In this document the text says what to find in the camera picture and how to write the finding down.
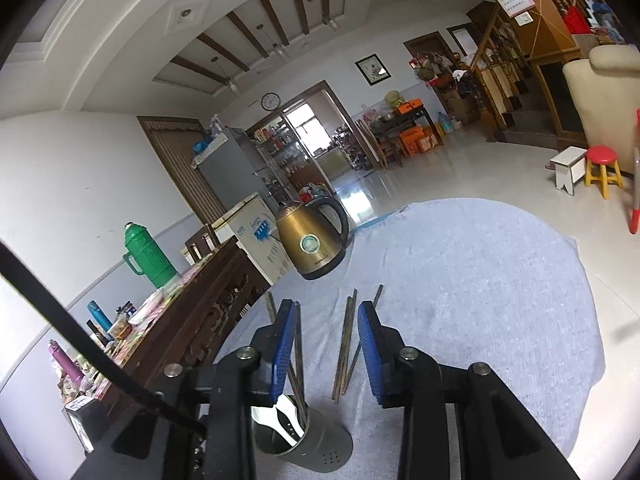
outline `white step stool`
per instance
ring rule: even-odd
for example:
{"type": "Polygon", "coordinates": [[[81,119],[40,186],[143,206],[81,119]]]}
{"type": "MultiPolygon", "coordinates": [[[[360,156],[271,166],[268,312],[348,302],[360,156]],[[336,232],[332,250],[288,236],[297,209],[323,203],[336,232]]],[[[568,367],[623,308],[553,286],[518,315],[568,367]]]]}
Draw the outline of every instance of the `white step stool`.
{"type": "Polygon", "coordinates": [[[574,195],[574,184],[586,174],[586,161],[584,154],[587,150],[577,146],[569,146],[564,152],[558,153],[551,159],[556,166],[556,189],[566,189],[571,196],[574,195]]]}

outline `blue container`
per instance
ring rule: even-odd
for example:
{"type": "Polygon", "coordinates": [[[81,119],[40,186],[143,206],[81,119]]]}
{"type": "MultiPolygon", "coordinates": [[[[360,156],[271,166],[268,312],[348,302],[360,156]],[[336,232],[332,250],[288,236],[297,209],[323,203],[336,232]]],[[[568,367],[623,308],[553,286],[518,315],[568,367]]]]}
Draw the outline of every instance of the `blue container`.
{"type": "Polygon", "coordinates": [[[95,322],[104,330],[107,338],[113,341],[113,337],[111,337],[108,333],[113,323],[109,321],[109,318],[105,315],[102,309],[98,306],[97,303],[95,303],[95,301],[90,301],[86,307],[91,315],[94,316],[95,322]]]}

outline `kettle handle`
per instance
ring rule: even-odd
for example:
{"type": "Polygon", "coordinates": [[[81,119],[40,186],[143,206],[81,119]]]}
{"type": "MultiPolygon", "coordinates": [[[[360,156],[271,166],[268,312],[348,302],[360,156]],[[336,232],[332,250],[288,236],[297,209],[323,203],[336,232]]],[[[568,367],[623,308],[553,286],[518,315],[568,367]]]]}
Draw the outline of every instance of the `kettle handle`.
{"type": "Polygon", "coordinates": [[[347,212],[344,210],[340,202],[332,196],[319,196],[311,202],[307,202],[305,207],[315,209],[322,214],[319,208],[323,205],[327,205],[333,209],[337,213],[338,218],[340,218],[340,238],[342,238],[342,246],[346,247],[347,241],[349,240],[349,219],[347,218],[347,212]]]}
{"type": "Polygon", "coordinates": [[[133,272],[135,272],[139,276],[144,276],[145,273],[142,270],[137,270],[136,267],[134,267],[133,264],[131,263],[130,258],[131,258],[131,253],[127,253],[122,257],[122,259],[129,266],[129,268],[133,270],[133,272]]]}

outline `black cable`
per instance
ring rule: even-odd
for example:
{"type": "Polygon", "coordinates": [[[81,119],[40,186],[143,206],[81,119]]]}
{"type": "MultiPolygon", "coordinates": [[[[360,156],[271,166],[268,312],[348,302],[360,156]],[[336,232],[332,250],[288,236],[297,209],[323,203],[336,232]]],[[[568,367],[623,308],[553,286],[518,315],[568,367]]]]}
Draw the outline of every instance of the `black cable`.
{"type": "Polygon", "coordinates": [[[25,300],[29,301],[42,316],[51,323],[60,335],[82,354],[102,375],[124,394],[132,397],[145,408],[156,412],[168,421],[174,422],[188,431],[205,436],[203,424],[183,415],[160,397],[143,388],[114,363],[97,344],[91,341],[84,329],[53,295],[42,285],[24,264],[0,240],[0,274],[11,283],[25,300]]]}

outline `white chest freezer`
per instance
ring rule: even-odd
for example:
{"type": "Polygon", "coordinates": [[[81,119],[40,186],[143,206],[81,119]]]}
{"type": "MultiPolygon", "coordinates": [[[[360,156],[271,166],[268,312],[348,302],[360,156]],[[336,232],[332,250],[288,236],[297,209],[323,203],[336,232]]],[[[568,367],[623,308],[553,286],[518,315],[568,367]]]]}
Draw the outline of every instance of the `white chest freezer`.
{"type": "Polygon", "coordinates": [[[212,227],[221,242],[235,235],[238,246],[273,285],[293,268],[283,245],[269,236],[275,224],[275,217],[264,200],[253,193],[214,222],[212,227]]]}

